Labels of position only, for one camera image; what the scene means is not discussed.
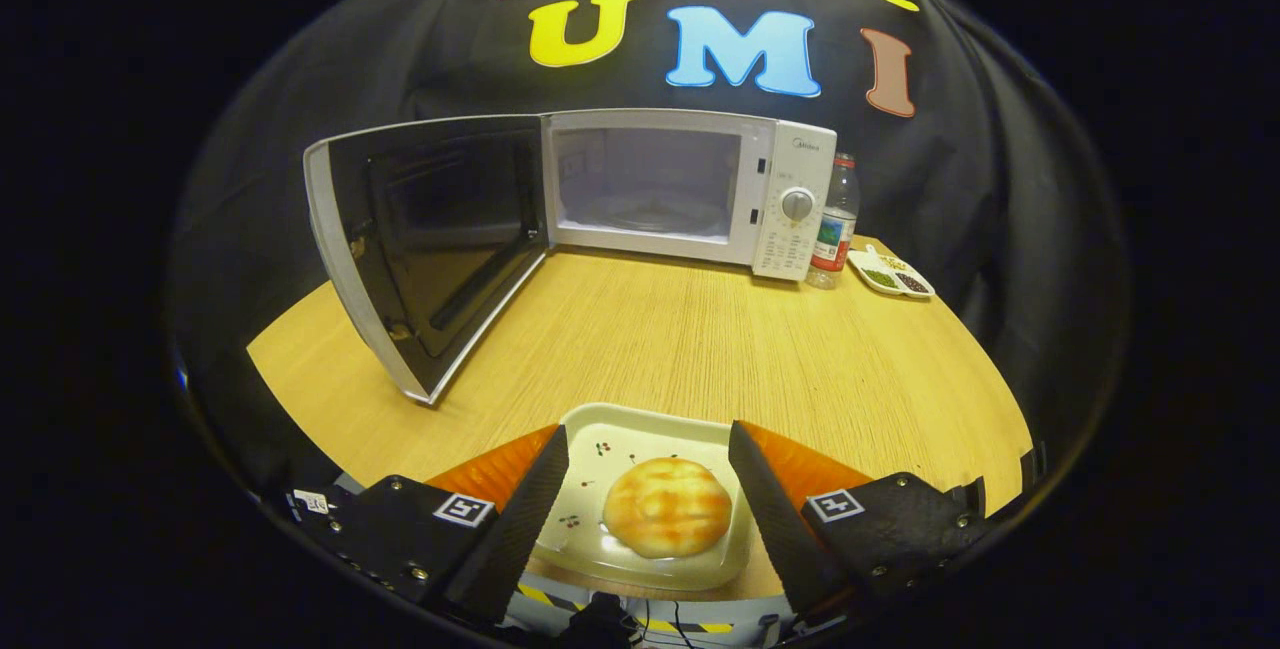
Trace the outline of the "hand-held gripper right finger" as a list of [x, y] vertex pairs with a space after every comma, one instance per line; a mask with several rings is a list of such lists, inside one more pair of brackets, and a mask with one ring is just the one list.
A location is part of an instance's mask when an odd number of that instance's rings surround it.
[[991, 522], [923, 479], [873, 479], [737, 420], [730, 463], [795, 614], [865, 621], [913, 599], [957, 568]]

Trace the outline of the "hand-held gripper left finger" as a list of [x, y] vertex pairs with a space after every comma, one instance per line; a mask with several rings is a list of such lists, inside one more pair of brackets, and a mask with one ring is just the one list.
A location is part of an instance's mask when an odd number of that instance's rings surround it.
[[561, 424], [429, 479], [323, 492], [323, 548], [411, 605], [498, 625], [570, 467]]

